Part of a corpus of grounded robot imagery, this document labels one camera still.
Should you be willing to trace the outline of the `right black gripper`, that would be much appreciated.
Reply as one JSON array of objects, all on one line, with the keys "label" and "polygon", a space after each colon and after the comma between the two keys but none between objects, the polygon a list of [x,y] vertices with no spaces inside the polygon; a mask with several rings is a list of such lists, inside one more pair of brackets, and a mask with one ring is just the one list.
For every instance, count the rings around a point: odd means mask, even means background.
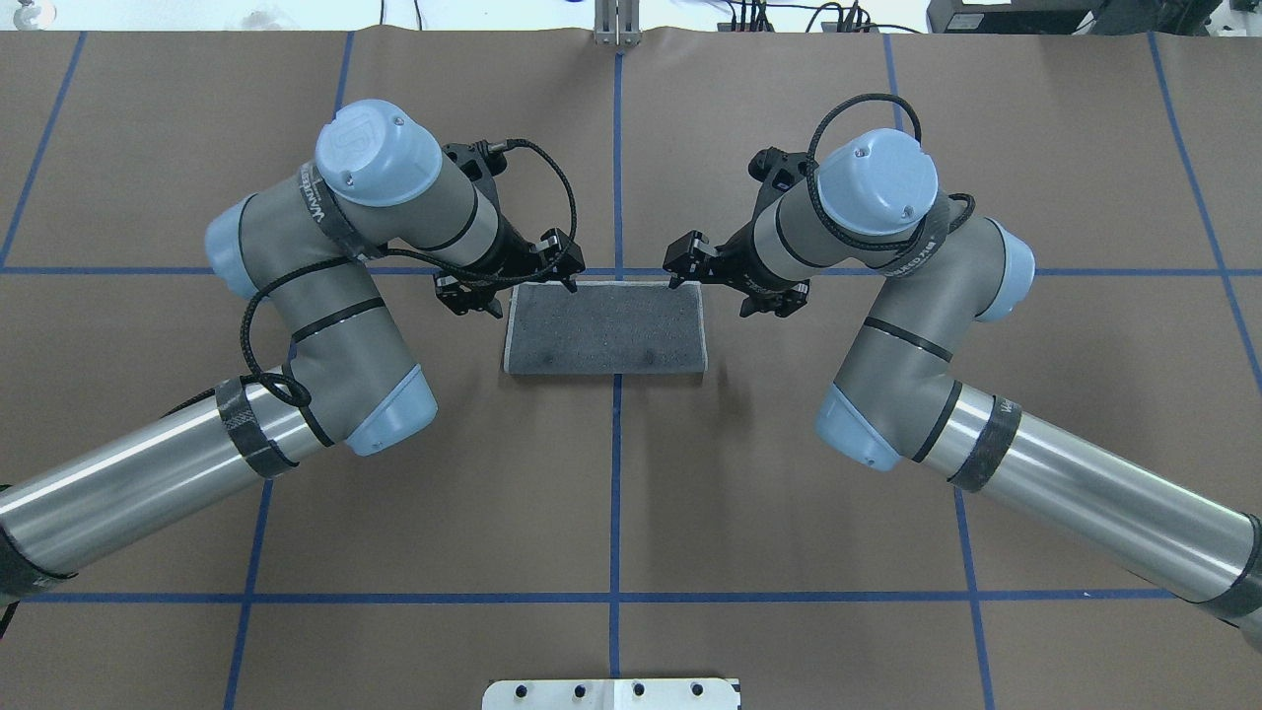
[{"label": "right black gripper", "polygon": [[669,289],[680,288],[690,277],[705,277],[708,286],[743,293],[740,318],[770,311],[782,319],[806,305],[808,279],[787,280],[771,272],[753,248],[753,222],[737,230],[714,256],[705,235],[688,231],[668,246],[663,270],[668,271]]}]

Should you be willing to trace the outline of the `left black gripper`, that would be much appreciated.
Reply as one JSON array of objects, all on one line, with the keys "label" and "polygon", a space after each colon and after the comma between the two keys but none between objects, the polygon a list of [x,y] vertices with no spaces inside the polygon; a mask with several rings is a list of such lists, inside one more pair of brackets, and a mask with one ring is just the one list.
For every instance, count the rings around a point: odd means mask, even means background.
[{"label": "left black gripper", "polygon": [[464,271],[469,271],[468,277],[459,277],[447,270],[434,275],[438,301],[459,317],[468,311],[485,311],[491,318],[500,319],[504,318],[504,310],[497,293],[520,282],[549,282],[558,279],[570,295],[575,295],[575,277],[586,271],[586,257],[563,230],[548,230],[540,240],[528,242],[504,221],[488,255],[464,266]]}]

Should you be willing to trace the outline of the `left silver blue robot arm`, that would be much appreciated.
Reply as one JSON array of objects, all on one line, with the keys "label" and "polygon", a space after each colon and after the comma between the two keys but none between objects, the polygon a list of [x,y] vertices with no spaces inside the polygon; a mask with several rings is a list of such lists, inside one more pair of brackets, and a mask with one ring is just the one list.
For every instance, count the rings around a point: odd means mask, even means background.
[{"label": "left silver blue robot arm", "polygon": [[343,444],[386,450],[435,417],[420,364],[367,270],[384,257],[437,270],[457,315],[502,315],[522,282],[575,289],[577,226],[528,242],[493,179],[524,137],[440,144],[404,108],[360,100],[321,127],[297,175],[216,217],[204,250],[246,301],[246,373],[156,422],[3,493],[3,604]]}]

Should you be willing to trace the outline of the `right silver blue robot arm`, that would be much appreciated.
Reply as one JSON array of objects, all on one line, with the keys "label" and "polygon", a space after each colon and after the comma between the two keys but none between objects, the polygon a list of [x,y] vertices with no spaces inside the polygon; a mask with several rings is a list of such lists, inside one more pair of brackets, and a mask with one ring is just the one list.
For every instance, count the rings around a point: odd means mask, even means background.
[{"label": "right silver blue robot arm", "polygon": [[1085,544],[1259,646],[1259,518],[1164,480],[962,382],[952,359],[981,323],[1029,295],[1035,256],[1005,224],[941,189],[912,135],[878,127],[829,156],[753,158],[757,206],[724,243],[689,231],[666,248],[671,286],[722,284],[745,315],[791,315],[811,279],[854,260],[875,301],[825,390],[817,436],[859,464],[917,462]]}]

